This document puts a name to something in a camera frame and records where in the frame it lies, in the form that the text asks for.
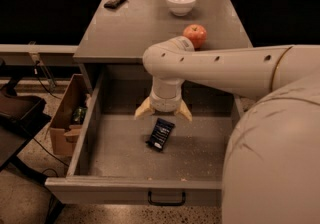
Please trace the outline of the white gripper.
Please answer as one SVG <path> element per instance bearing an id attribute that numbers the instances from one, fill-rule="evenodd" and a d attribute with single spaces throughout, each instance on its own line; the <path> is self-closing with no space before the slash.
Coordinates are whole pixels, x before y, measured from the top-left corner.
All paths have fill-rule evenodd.
<path id="1" fill-rule="evenodd" d="M 192 114 L 186 103 L 182 101 L 182 79 L 153 78 L 149 97 L 136 109 L 136 119 L 153 115 L 155 110 L 160 112 L 174 112 L 186 121 L 192 121 Z"/>

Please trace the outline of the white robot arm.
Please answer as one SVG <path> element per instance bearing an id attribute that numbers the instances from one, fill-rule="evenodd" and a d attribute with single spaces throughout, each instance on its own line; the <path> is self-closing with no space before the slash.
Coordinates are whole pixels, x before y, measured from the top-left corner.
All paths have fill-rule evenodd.
<path id="1" fill-rule="evenodd" d="M 254 100 L 229 139 L 222 224 L 320 224 L 320 46 L 197 51 L 185 37 L 149 47 L 153 77 L 138 116 L 191 116 L 192 81 Z"/>

